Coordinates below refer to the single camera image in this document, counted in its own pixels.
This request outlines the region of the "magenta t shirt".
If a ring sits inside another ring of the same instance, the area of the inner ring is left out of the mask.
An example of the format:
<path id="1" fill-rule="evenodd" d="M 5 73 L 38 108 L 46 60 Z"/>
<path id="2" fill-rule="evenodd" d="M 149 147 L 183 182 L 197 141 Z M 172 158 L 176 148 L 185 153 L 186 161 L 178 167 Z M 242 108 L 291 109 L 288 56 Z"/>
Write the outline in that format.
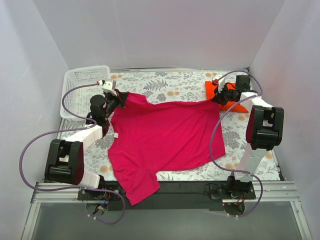
<path id="1" fill-rule="evenodd" d="M 160 189 L 157 173 L 196 169 L 226 153 L 220 107 L 210 100 L 153 104 L 129 93 L 115 110 L 108 158 L 131 205 Z"/>

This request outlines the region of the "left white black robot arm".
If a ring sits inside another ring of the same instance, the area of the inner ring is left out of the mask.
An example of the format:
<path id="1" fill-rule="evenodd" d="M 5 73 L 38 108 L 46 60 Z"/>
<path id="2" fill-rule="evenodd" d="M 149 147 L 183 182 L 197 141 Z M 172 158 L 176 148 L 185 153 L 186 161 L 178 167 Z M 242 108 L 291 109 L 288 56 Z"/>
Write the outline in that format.
<path id="1" fill-rule="evenodd" d="M 106 196 L 101 176 L 85 169 L 85 150 L 105 137 L 110 127 L 108 118 L 117 108 L 125 107 L 128 96 L 127 92 L 116 91 L 116 95 L 105 93 L 91 97 L 85 130 L 50 143 L 44 171 L 46 180 L 89 188 L 95 200 Z"/>

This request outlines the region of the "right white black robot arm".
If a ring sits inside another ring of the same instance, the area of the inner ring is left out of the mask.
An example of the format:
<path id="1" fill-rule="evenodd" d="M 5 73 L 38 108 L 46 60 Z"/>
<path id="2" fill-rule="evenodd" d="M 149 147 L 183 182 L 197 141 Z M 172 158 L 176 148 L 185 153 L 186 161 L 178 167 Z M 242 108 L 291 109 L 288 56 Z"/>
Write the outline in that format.
<path id="1" fill-rule="evenodd" d="M 250 114 L 244 154 L 226 181 L 226 192 L 232 199 L 254 193 L 254 173 L 267 152 L 278 146 L 283 138 L 284 109 L 266 103 L 261 97 L 263 92 L 251 88 L 252 79 L 250 74 L 238 75 L 231 88 L 224 76 L 212 81 L 215 86 L 213 102 L 221 106 L 232 102 L 231 110 L 241 105 Z"/>

